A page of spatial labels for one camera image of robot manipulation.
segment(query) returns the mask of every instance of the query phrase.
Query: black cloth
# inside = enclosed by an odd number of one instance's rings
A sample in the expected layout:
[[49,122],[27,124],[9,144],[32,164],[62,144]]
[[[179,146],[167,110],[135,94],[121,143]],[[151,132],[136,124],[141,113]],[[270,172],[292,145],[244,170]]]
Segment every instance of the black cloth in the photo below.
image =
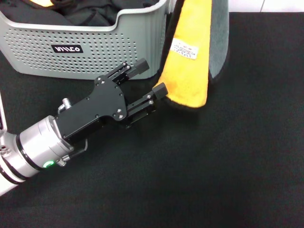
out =
[[52,0],[43,8],[30,0],[0,0],[0,11],[19,23],[75,26],[111,26],[123,9],[142,9],[159,0]]
[[[160,103],[108,126],[65,168],[0,198],[4,228],[290,228],[304,217],[304,14],[233,13],[230,62],[205,107]],[[92,81],[22,75],[0,57],[11,132],[77,102]],[[128,82],[132,99],[155,79]]]

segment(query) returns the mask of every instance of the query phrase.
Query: black table surface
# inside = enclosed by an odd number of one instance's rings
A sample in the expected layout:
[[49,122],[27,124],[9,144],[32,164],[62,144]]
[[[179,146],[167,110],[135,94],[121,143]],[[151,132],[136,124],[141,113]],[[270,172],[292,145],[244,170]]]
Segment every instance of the black table surface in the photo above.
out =
[[[66,168],[1,197],[0,227],[303,227],[304,14],[232,13],[230,51],[205,107],[161,103],[129,130],[94,133]],[[124,89],[135,99],[154,81]],[[0,56],[12,133],[92,86],[23,75]]]

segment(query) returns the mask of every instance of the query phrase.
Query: white wall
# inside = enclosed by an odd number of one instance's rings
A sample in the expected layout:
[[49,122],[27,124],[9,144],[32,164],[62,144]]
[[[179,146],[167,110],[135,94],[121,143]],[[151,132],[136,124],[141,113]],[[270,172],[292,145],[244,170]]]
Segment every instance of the white wall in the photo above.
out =
[[304,12],[304,0],[229,0],[230,12]]

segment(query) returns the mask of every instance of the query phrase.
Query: basket logo text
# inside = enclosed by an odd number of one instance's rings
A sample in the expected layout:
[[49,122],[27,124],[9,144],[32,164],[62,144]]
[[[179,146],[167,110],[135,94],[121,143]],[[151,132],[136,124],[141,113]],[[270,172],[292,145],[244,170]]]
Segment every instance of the basket logo text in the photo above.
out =
[[83,53],[80,45],[51,45],[55,53]]

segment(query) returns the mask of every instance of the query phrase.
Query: perforated plastic basket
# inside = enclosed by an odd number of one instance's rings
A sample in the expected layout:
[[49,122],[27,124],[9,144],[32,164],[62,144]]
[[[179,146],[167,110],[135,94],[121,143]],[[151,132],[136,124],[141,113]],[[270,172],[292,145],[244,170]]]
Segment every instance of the perforated plastic basket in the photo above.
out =
[[[149,8],[125,9],[111,27],[22,24],[0,12],[0,50],[13,68],[24,74],[94,79],[123,61],[145,58],[150,70],[135,79],[149,78],[160,66],[170,8],[170,0],[160,0]],[[54,49],[52,45],[73,46]],[[74,45],[80,45],[83,53],[74,52],[78,51]]]

